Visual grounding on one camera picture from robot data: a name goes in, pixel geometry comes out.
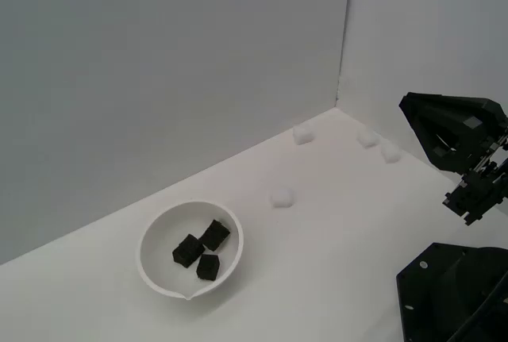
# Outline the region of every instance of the white backdrop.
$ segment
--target white backdrop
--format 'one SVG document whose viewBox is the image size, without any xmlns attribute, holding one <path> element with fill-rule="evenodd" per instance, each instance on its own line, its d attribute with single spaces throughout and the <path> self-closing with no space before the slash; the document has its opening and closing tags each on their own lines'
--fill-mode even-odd
<svg viewBox="0 0 508 342">
<path fill-rule="evenodd" d="M 350 0 L 348 10 L 346 113 L 425 162 L 398 108 L 408 91 L 491 98 L 508 114 L 506 0 Z"/>
<path fill-rule="evenodd" d="M 332 108 L 346 0 L 0 0 L 0 263 Z"/>
</svg>

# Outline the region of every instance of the white table surface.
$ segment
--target white table surface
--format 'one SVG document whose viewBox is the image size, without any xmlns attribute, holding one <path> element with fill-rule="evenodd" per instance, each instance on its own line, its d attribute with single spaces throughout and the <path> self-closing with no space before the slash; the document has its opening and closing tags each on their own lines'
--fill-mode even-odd
<svg viewBox="0 0 508 342">
<path fill-rule="evenodd" d="M 408 154 L 385 164 L 340 110 L 310 124 L 310 144 L 279 134 L 0 266 L 0 340 L 399 342 L 395 276 L 413 258 L 434 241 L 508 248 L 506 216 L 465 226 L 439 172 Z M 294 207 L 270 207 L 277 186 Z M 190 302 L 153 292 L 134 263 L 147 222 L 187 198 L 225 204 L 245 232 L 233 276 Z"/>
</svg>

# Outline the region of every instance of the black cube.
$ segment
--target black cube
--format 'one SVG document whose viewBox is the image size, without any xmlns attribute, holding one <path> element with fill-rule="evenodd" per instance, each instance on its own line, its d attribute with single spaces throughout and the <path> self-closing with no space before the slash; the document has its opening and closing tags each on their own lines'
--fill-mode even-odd
<svg viewBox="0 0 508 342">
<path fill-rule="evenodd" d="M 196 273 L 201 280 L 215 281 L 220 266 L 219 256 L 202 255 Z"/>
<path fill-rule="evenodd" d="M 175 263 L 188 268 L 204 251 L 205 247 L 203 247 L 201 241 L 189 234 L 173 251 L 173 260 Z"/>
<path fill-rule="evenodd" d="M 211 251 L 215 251 L 230 233 L 231 232 L 220 221 L 214 220 L 199 239 L 205 247 Z"/>
</svg>

